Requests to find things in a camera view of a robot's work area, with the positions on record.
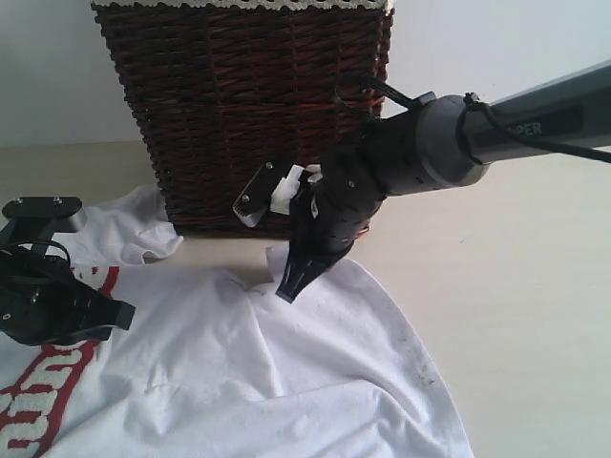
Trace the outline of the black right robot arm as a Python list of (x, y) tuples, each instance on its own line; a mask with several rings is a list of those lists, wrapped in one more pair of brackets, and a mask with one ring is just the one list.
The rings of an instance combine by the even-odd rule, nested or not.
[(319, 175), (292, 200), (281, 299), (294, 301), (342, 259), (386, 198), (470, 186), (508, 159), (610, 159), (608, 63), (495, 104), (473, 93), (395, 101), (401, 114), (369, 121), (327, 150)]

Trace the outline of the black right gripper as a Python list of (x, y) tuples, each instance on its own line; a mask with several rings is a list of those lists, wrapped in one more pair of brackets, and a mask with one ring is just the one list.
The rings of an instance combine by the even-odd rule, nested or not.
[(288, 303), (350, 251), (385, 199), (356, 141), (325, 152), (320, 165), (322, 177), (303, 184), (289, 206), (289, 250), (276, 289)]

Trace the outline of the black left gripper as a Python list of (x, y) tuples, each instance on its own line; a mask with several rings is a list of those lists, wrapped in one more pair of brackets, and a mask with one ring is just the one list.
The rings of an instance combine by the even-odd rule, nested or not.
[(77, 279), (64, 258), (1, 249), (1, 332), (19, 344), (104, 342), (129, 330), (135, 312)]

